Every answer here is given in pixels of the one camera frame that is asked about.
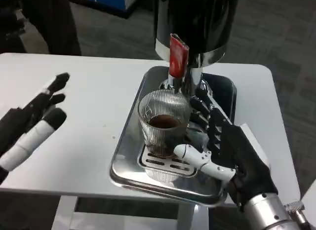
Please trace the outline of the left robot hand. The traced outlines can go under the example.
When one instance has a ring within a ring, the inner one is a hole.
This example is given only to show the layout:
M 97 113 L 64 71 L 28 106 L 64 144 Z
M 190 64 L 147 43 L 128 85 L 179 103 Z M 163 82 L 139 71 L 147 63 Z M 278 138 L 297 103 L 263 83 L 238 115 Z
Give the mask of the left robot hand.
M 11 108 L 0 119 L 0 182 L 25 162 L 65 122 L 67 115 L 56 105 L 65 94 L 57 94 L 70 78 L 57 75 L 24 107 Z

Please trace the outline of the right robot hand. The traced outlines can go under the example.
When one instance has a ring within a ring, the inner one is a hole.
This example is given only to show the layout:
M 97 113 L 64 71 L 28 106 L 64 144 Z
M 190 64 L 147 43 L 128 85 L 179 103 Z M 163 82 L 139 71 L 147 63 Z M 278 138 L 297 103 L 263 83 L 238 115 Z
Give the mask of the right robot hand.
M 193 123 L 208 136 L 207 144 L 186 135 L 167 145 L 201 172 L 228 184 L 233 202 L 243 211 L 254 197 L 278 194 L 270 165 L 247 124 L 234 125 L 217 102 L 203 89 L 190 99 Z

